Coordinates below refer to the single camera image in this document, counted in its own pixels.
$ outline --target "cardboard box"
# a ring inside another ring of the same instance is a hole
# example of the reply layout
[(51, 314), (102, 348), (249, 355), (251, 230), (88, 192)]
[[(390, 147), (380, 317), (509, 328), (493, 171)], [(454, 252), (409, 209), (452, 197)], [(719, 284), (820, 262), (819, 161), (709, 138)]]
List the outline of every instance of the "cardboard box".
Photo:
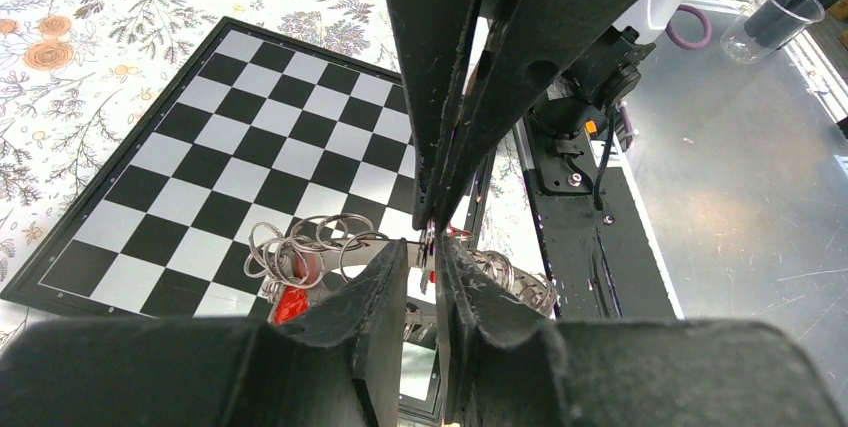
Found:
[(833, 4), (827, 11), (839, 20), (848, 20), (848, 0), (839, 0), (839, 2)]

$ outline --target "coiled wire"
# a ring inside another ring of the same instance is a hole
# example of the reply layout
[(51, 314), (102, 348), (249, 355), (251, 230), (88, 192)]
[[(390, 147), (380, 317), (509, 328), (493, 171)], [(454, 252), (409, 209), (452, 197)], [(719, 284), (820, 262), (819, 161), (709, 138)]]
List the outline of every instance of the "coiled wire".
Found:
[[(357, 221), (365, 225), (366, 230), (355, 235), (350, 235), (348, 222)], [(307, 222), (318, 222), (315, 228), (315, 238), (300, 233), (306, 226)], [(321, 232), (330, 223), (336, 222), (336, 230), (341, 230), (341, 237), (322, 239)], [(256, 231), (260, 228), (265, 228), (271, 231), (273, 237), (256, 244)], [(465, 231), (459, 231), (459, 236), (470, 234)], [(339, 215), (316, 215), (305, 218), (296, 223), (289, 235), (284, 235), (280, 229), (268, 222), (259, 222), (250, 229), (248, 236), (248, 246), (250, 254), (244, 261), (244, 274), (251, 278), (265, 278), (262, 284), (262, 293), (269, 302), (273, 303), (278, 300), (286, 287), (296, 289), (311, 289), (324, 280), (324, 275), (327, 273), (327, 266), (324, 263), (324, 258), (320, 255), (313, 255), (320, 261), (317, 273), (314, 272), (314, 266), (310, 266), (307, 261), (306, 254), (320, 254), (322, 252), (338, 252), (339, 253), (339, 274), (345, 280), (350, 282), (351, 278), (344, 271), (344, 254), (345, 252), (361, 248), (364, 244), (362, 240), (389, 238), (376, 230), (374, 224), (366, 217), (358, 214), (339, 214)], [(557, 292), (554, 285), (544, 277), (537, 278), (521, 269), (512, 265), (512, 262), (500, 252), (493, 250), (476, 250), (469, 249), (469, 254), (474, 260), (477, 267), (486, 276), (494, 280), (498, 285), (503, 287), (508, 292), (512, 293), (518, 299), (523, 301), (533, 310), (540, 312), (543, 315), (549, 315), (557, 301)], [(303, 277), (297, 277), (290, 272), (294, 270), (294, 257), (297, 257), (305, 267)], [(258, 264), (261, 270), (251, 270), (253, 263)], [(317, 274), (315, 280), (309, 282), (309, 278)]]

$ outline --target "plastic cup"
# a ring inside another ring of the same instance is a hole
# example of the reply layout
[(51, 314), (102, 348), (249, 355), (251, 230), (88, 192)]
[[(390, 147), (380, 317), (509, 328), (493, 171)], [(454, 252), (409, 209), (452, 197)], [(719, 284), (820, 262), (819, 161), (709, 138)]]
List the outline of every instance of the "plastic cup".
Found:
[(721, 47), (735, 61), (753, 64), (824, 16), (818, 0), (752, 0), (721, 36)]

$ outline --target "floral tablecloth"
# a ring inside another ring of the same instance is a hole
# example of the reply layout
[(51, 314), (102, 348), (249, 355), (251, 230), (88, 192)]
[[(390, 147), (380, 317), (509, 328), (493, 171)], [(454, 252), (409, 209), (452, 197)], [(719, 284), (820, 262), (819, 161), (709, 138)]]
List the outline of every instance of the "floral tablecloth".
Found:
[(384, 0), (0, 0), (0, 288), (224, 15), (397, 70)]

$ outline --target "checkerboard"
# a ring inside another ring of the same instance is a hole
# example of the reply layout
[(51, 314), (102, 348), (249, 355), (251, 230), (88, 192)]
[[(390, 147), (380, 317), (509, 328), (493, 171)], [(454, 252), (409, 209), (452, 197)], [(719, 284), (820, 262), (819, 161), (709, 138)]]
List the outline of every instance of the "checkerboard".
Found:
[[(257, 222), (357, 213), (418, 239), (397, 75), (232, 21), (195, 56), (4, 297), (60, 314), (264, 318), (261, 279), (242, 271)], [(469, 199), (454, 225), (470, 227)]]

